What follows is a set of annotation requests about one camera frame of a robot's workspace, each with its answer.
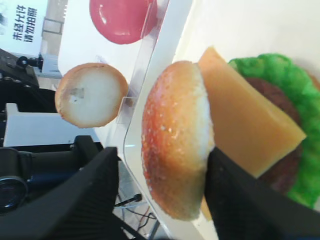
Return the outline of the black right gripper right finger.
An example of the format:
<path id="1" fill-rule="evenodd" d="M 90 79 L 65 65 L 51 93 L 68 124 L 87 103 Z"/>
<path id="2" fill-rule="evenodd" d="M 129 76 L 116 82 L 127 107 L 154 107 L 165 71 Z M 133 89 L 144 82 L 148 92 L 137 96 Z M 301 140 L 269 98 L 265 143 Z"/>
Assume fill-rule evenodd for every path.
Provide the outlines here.
<path id="1" fill-rule="evenodd" d="M 320 214 L 255 179 L 220 149 L 208 156 L 205 199 L 220 240 L 318 240 Z"/>

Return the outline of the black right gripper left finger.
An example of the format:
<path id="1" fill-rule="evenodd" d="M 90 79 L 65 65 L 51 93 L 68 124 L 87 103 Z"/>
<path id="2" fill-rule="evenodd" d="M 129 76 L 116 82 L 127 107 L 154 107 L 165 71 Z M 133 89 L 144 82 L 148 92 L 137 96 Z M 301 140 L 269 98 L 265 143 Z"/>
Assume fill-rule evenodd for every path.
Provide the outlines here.
<path id="1" fill-rule="evenodd" d="M 2 240 L 116 240 L 118 194 L 115 147 L 46 195 L 1 217 Z"/>

